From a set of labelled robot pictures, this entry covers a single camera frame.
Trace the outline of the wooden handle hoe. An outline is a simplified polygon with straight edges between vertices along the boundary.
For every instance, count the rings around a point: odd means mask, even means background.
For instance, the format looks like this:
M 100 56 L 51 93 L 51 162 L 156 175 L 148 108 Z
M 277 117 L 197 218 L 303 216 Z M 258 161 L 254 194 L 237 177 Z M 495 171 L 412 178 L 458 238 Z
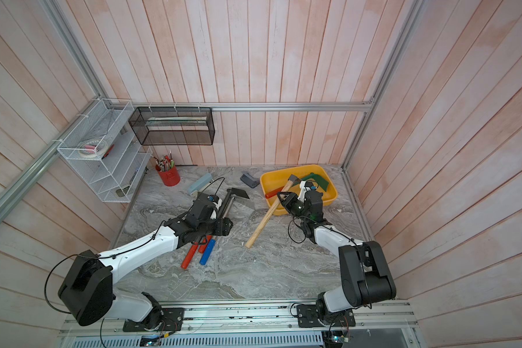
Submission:
M 287 183 L 284 185 L 284 191 L 290 190 L 290 188 L 292 187 L 292 185 L 294 184 L 294 182 L 296 180 L 297 180 L 297 177 L 295 175 L 290 175 Z M 256 227 L 254 233 L 252 234 L 252 236 L 250 236 L 250 238 L 248 239 L 247 243 L 245 244 L 246 248 L 250 249 L 253 246 L 253 244 L 258 239 L 258 237 L 261 234 L 262 230 L 265 228 L 265 226 L 267 225 L 268 221 L 271 219 L 271 217 L 273 216 L 275 211 L 278 209 L 278 206 L 280 204 L 281 203 L 280 203 L 279 199 L 276 199 L 273 202 L 273 204 L 269 208 L 268 212 L 265 214 L 264 218 L 261 220 L 261 222 L 258 225 L 258 227 Z

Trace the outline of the green hoe red grip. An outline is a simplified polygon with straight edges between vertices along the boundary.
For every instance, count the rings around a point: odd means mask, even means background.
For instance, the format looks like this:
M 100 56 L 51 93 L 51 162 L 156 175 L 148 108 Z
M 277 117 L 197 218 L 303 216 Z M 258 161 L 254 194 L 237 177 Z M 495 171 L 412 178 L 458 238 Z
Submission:
M 296 185 L 300 184 L 302 181 L 309 181 L 309 180 L 316 182 L 316 184 L 319 185 L 319 187 L 321 187 L 324 191 L 327 191 L 329 182 L 325 178 L 323 178 L 321 175 L 318 175 L 315 173 L 310 173 L 309 175 L 306 175 L 303 178 L 297 178 L 291 186 L 296 186 Z M 272 191 L 269 191 L 268 193 L 265 194 L 265 198 L 269 199 L 271 197 L 274 197 L 281 191 L 284 191 L 283 186 L 279 187 L 277 189 L 274 189 Z

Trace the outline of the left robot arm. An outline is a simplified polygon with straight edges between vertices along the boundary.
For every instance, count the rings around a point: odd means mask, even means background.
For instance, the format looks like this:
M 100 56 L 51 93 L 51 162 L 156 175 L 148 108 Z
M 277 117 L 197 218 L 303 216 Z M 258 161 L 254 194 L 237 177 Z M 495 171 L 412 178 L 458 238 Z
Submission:
M 151 294 L 115 288 L 118 281 L 159 256 L 190 244 L 198 247 L 207 236 L 229 235 L 233 223 L 225 214 L 231 197 L 200 194 L 191 208 L 164 220 L 152 233 L 99 254 L 87 250 L 75 257 L 58 297 L 80 326 L 102 319 L 129 320 L 147 331 L 162 326 L 164 313 Z

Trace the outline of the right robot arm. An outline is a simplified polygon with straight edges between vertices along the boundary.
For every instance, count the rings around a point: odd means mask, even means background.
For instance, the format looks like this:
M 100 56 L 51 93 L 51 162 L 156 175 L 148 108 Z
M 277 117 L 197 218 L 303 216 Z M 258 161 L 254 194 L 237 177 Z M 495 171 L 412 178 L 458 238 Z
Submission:
M 319 316 L 393 300 L 397 289 L 381 245 L 375 241 L 360 242 L 340 232 L 323 216 L 322 196 L 319 191 L 277 194 L 293 220 L 299 221 L 305 238 L 339 259 L 341 286 L 318 296 Z

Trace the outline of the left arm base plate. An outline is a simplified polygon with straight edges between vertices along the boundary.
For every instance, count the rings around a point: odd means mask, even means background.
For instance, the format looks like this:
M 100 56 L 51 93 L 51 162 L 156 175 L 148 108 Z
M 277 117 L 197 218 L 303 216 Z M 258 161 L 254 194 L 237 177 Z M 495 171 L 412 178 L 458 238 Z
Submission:
M 183 325 L 185 309 L 183 307 L 163 307 L 161 310 L 154 309 L 141 322 L 126 320 L 123 332 L 139 331 L 180 331 Z

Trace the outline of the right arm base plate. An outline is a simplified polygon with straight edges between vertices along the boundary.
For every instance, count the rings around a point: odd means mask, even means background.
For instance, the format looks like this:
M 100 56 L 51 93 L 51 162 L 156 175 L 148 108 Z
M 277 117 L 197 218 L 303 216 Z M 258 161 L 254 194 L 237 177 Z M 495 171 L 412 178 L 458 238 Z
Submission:
M 323 304 L 293 304 L 291 314 L 298 320 L 300 328 L 323 328 L 324 326 L 350 328 L 356 326 L 351 310 L 331 313 Z

